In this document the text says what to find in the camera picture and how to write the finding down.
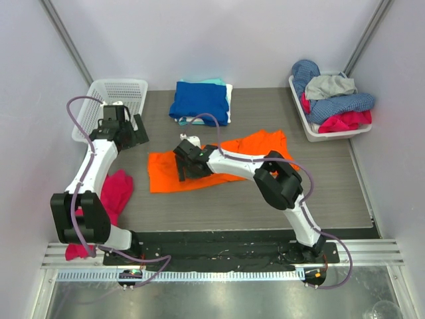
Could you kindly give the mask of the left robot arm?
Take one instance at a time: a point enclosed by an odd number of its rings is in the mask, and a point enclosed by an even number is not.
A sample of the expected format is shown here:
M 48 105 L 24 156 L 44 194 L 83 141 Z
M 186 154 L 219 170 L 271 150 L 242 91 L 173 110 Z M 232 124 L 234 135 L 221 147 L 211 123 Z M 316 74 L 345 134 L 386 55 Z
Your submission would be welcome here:
M 141 257 L 132 231 L 112 224 L 100 196 L 110 166 L 118 154 L 148 142 L 141 116 L 131 115 L 123 102 L 101 105 L 103 116 L 97 126 L 87 132 L 76 127 L 88 143 L 88 149 L 78 173 L 62 193 L 50 199 L 50 208 L 58 239 L 65 244 L 80 244 L 89 255 L 92 245 L 118 251 L 127 265 Z

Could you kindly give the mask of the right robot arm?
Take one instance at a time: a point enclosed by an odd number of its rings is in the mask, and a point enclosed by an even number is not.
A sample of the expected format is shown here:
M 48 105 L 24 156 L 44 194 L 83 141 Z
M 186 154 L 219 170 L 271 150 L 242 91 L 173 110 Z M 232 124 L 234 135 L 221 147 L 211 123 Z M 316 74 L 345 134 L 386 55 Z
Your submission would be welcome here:
M 265 202 L 284 212 L 290 222 L 303 260 L 313 263 L 324 254 L 325 237 L 305 203 L 301 175 L 293 161 L 275 151 L 251 156 L 218 146 L 203 148 L 188 138 L 173 150 L 179 181 L 228 174 L 253 181 Z

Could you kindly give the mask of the orange t-shirt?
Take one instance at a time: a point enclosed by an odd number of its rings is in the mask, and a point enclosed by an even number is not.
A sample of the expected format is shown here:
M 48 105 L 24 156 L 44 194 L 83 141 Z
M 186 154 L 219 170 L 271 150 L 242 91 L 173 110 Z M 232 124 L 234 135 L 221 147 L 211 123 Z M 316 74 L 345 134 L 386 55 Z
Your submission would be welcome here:
M 244 138 L 221 142 L 224 150 L 252 156 L 266 155 L 270 151 L 279 152 L 285 159 L 292 160 L 283 131 L 267 132 L 259 130 Z M 172 151 L 154 152 L 148 156 L 147 170 L 151 193 L 176 193 L 192 191 L 215 185 L 242 181 L 241 177 L 229 174 L 213 174 L 200 179 L 179 180 L 175 154 Z

